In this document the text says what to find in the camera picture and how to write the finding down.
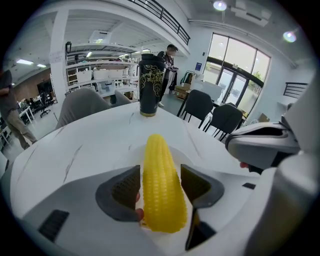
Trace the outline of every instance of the metal railing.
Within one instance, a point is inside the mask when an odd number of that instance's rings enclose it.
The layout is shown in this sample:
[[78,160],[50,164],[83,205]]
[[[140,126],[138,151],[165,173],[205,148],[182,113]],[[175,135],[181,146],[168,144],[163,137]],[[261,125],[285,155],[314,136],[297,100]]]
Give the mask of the metal railing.
[[308,84],[305,82],[286,82],[283,95],[298,99],[307,87]]
[[165,24],[167,24],[178,36],[185,42],[186,45],[189,43],[190,36],[179,24],[179,22],[159,3],[155,0],[129,0],[132,3],[146,9],[150,13],[157,16]]

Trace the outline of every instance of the black thermos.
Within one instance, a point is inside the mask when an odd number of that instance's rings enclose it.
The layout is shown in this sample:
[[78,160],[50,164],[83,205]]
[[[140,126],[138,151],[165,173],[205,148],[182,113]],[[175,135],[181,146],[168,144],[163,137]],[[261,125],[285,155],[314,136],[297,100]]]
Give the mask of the black thermos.
[[140,114],[153,117],[158,108],[167,65],[161,57],[142,54],[139,62]]

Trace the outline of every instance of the cap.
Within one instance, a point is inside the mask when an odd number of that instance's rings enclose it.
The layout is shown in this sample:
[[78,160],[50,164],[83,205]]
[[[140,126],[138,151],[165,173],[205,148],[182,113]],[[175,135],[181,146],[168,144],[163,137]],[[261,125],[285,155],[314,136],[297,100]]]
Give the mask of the cap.
[[175,47],[173,44],[169,44],[169,45],[167,46],[167,48],[174,48],[175,51],[178,51],[178,48]]

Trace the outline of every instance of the man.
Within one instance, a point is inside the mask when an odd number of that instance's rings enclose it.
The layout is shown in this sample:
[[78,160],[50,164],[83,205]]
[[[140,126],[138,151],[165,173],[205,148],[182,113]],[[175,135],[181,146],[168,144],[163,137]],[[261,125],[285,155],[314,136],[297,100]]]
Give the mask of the man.
[[163,79],[163,83],[162,83],[162,89],[161,89],[161,94],[160,94],[160,101],[158,103],[159,107],[164,107],[164,105],[162,104],[161,100],[162,97],[165,94],[167,85],[168,85],[168,81],[169,81],[169,73],[170,71],[177,71],[177,68],[174,67],[174,58],[172,58],[172,56],[176,55],[176,51],[178,51],[178,48],[175,47],[173,44],[169,44],[166,48],[166,52],[164,51],[160,51],[158,53],[158,57],[163,58],[166,61],[166,65],[167,65],[167,69],[165,71],[164,74],[164,79]]
[[32,132],[27,128],[21,120],[18,113],[18,104],[12,87],[12,76],[10,70],[6,72],[0,70],[0,113],[6,125],[16,138],[19,139],[21,147],[25,150],[30,147],[24,136],[29,139],[32,144],[37,141]]

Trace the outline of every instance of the yellow corn cob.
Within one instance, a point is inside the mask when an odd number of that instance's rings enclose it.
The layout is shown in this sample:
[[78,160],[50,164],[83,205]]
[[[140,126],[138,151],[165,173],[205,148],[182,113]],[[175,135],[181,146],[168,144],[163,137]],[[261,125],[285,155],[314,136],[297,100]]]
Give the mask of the yellow corn cob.
[[187,207],[169,147],[160,134],[148,138],[143,166],[144,220],[152,231],[174,233],[187,222]]

